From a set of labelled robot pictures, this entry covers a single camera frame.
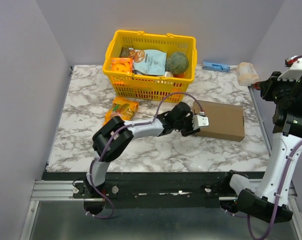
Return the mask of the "brown cardboard express box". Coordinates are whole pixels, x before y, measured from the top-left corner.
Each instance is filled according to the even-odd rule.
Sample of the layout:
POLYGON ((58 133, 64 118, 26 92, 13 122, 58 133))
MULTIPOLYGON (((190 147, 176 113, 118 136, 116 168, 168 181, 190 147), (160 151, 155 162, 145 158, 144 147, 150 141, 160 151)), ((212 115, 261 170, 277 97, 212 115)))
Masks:
POLYGON ((241 142, 245 137, 244 110, 242 106, 199 101, 209 126, 195 133, 196 136, 241 142))

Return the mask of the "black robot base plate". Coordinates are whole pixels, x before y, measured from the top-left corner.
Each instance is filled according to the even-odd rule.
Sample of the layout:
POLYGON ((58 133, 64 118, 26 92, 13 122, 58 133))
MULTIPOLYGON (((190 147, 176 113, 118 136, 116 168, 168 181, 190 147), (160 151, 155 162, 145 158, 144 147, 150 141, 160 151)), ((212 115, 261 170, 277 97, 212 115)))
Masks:
POLYGON ((109 172, 98 187, 115 208, 219 208, 237 195, 228 172, 109 172))

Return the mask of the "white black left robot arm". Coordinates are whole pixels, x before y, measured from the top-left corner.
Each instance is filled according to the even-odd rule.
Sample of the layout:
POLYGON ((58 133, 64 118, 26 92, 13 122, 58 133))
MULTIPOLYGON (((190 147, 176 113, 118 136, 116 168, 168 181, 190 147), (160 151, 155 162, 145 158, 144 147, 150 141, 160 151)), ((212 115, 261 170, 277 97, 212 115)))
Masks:
POLYGON ((146 137, 161 137, 180 132, 187 137, 207 126, 208 121, 200 123, 204 113, 194 113, 189 105, 180 102, 172 110, 157 114, 151 119, 122 120, 119 116, 111 118, 92 137, 94 160, 84 181, 84 191, 92 198, 99 196, 109 165, 116 160, 133 140, 146 137))

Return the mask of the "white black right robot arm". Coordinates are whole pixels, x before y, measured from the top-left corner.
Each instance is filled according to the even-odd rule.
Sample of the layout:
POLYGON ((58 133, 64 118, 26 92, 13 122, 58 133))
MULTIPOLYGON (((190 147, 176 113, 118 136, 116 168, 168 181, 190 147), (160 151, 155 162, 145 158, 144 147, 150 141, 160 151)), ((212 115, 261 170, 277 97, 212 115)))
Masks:
POLYGON ((221 182, 223 194, 238 196, 227 208, 231 213, 242 212, 268 223, 292 219, 288 193, 302 153, 302 75, 293 80, 283 80, 280 75, 275 71, 258 84, 261 98, 276 105, 272 152, 259 186, 253 190, 248 178, 233 170, 229 179, 221 182))

